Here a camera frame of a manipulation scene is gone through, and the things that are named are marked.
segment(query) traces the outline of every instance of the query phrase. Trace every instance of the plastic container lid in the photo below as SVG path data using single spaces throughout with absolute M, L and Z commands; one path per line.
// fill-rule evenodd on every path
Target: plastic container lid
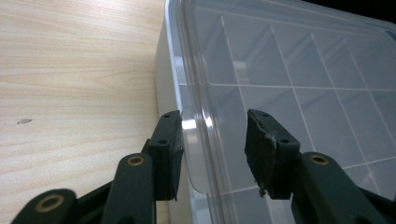
M 293 223 L 290 201 L 260 198 L 248 168 L 249 108 L 394 199 L 394 24 L 298 1 L 168 6 L 191 184 L 213 223 Z

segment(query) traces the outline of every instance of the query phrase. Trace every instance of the wood grain surface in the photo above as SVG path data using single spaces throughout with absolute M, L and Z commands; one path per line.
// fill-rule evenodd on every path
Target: wood grain surface
M 158 120 L 164 1 L 0 1 L 0 223 L 36 195 L 110 181 Z M 158 223 L 169 223 L 159 203 Z

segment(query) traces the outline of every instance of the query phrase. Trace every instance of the bolt hole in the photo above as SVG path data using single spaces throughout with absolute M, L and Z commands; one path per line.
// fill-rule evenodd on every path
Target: bolt hole
M 318 155 L 312 156 L 311 161 L 313 161 L 314 163 L 320 164 L 320 165 L 329 164 L 329 161 L 326 158 L 318 156 Z
M 127 163 L 132 166 L 137 166 L 145 162 L 145 159 L 140 156 L 134 156 L 128 159 Z
M 160 145 L 166 145 L 168 142 L 166 140 L 160 140 L 158 143 Z
M 59 207 L 64 202 L 64 196 L 61 194 L 51 194 L 50 196 L 42 199 L 35 206 L 35 210 L 38 213 L 47 213 L 53 209 Z

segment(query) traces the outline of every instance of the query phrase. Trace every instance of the small stain on table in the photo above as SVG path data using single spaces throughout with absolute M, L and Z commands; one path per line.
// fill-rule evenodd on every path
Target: small stain on table
M 21 119 L 20 121 L 18 121 L 17 124 L 25 124 L 25 123 L 29 123 L 30 121 L 32 121 L 32 119 Z

